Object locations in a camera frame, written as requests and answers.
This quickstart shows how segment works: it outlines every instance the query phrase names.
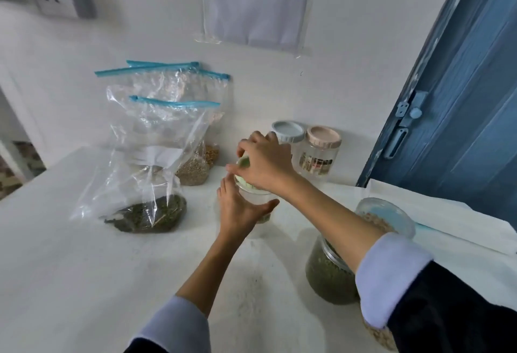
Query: patterned floor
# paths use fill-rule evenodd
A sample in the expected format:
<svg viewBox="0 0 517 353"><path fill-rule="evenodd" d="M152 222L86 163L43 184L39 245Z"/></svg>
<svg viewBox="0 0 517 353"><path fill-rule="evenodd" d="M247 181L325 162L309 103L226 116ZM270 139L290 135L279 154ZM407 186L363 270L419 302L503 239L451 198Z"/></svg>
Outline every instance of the patterned floor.
<svg viewBox="0 0 517 353"><path fill-rule="evenodd" d="M15 145L20 151L20 154L27 161L29 168L35 176L45 171L45 166L31 143L15 142ZM21 186L22 183L20 183L20 180L16 178L11 169L5 164L2 158L0 158L0 200L16 191Z"/></svg>

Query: rolled-up cuff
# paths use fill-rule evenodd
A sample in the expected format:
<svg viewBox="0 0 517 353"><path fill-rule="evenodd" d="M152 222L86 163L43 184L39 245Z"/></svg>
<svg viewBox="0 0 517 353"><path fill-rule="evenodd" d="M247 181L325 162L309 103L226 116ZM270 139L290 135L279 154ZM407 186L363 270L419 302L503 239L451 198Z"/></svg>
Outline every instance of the rolled-up cuff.
<svg viewBox="0 0 517 353"><path fill-rule="evenodd" d="M382 329L411 283L431 260L430 252L397 233L387 233L378 239L356 273L366 322Z"/></svg>
<svg viewBox="0 0 517 353"><path fill-rule="evenodd" d="M209 353L208 320L190 301L174 296L135 338L154 342L169 353Z"/></svg>

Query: blue wooden door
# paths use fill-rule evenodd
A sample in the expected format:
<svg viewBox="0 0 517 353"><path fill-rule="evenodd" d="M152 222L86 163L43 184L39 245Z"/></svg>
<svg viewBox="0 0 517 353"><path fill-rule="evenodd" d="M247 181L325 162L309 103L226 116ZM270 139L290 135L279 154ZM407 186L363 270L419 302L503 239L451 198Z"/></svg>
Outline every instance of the blue wooden door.
<svg viewBox="0 0 517 353"><path fill-rule="evenodd" d="M429 93L423 115L389 160L384 134L362 184L459 200L517 229L517 0L461 0L415 90Z"/></svg>

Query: person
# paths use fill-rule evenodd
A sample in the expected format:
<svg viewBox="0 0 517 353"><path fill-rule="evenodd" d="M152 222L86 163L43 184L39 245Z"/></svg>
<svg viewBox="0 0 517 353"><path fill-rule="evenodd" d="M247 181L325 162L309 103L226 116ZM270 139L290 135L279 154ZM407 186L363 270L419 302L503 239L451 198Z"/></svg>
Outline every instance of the person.
<svg viewBox="0 0 517 353"><path fill-rule="evenodd" d="M397 233L384 233L298 175L289 145L275 133L254 132L237 155L250 167L227 165L217 196L221 229L205 258L176 295L132 340L126 353L210 352L207 317L223 275L263 215L278 205L252 205L233 175L283 198L330 241L356 273L361 311L368 324L388 326L399 352L507 352L516 349L517 313L488 303L432 255Z"/></svg>

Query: person's right hand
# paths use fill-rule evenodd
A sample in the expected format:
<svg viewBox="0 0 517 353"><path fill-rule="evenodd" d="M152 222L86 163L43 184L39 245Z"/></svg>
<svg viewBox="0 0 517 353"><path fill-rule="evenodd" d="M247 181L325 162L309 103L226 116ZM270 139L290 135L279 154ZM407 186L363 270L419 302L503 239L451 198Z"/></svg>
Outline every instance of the person's right hand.
<svg viewBox="0 0 517 353"><path fill-rule="evenodd" d="M255 131L249 139L239 142L237 156L242 157L244 152L250 158L250 166L228 164L226 170L257 188L282 196L286 182L298 176L291 162L291 146L280 145L274 132L264 136Z"/></svg>

